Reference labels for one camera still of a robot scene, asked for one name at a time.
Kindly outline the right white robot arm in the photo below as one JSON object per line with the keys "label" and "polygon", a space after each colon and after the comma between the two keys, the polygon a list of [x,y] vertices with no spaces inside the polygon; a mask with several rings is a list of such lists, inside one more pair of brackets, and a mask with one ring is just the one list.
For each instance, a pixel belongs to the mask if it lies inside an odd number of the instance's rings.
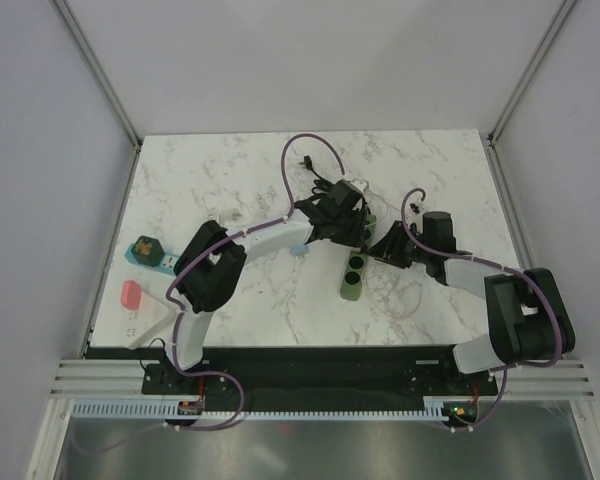
{"label": "right white robot arm", "polygon": [[551,366],[575,348],[575,332],[552,272],[509,269],[458,250],[448,212],[424,214],[421,230],[394,222],[368,254],[400,269],[422,264],[438,283],[485,301],[487,333],[455,345],[454,359],[438,368],[439,384],[449,393],[463,392],[474,373],[514,364]]}

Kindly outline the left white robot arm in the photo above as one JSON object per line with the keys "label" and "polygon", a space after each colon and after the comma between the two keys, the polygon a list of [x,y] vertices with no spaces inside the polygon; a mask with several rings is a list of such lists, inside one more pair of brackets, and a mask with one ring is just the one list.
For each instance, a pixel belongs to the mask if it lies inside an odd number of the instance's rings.
{"label": "left white robot arm", "polygon": [[287,214],[260,224],[233,230],[214,220],[201,225],[176,261],[176,278],[165,294],[178,308],[166,347],[171,363],[165,382],[178,393],[196,388],[200,378],[196,365],[202,360],[211,319],[233,296],[248,263],[315,241],[359,248],[367,215],[361,190],[340,180],[327,192],[299,200]]}

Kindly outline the green power strip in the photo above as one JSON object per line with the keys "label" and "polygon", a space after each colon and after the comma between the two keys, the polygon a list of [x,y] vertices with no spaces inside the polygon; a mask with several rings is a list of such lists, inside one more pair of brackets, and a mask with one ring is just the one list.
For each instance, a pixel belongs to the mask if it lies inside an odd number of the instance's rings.
{"label": "green power strip", "polygon": [[368,250],[373,244],[377,217],[368,212],[364,222],[363,244],[349,254],[342,276],[339,294],[346,301],[357,301],[362,292],[362,276],[368,263]]}

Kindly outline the blue USB charger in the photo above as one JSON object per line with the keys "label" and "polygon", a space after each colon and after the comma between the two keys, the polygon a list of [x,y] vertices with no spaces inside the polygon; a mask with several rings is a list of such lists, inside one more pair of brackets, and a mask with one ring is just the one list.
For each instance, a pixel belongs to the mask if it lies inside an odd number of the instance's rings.
{"label": "blue USB charger", "polygon": [[290,253],[294,257],[304,256],[309,252],[309,246],[305,244],[294,245],[290,248]]}

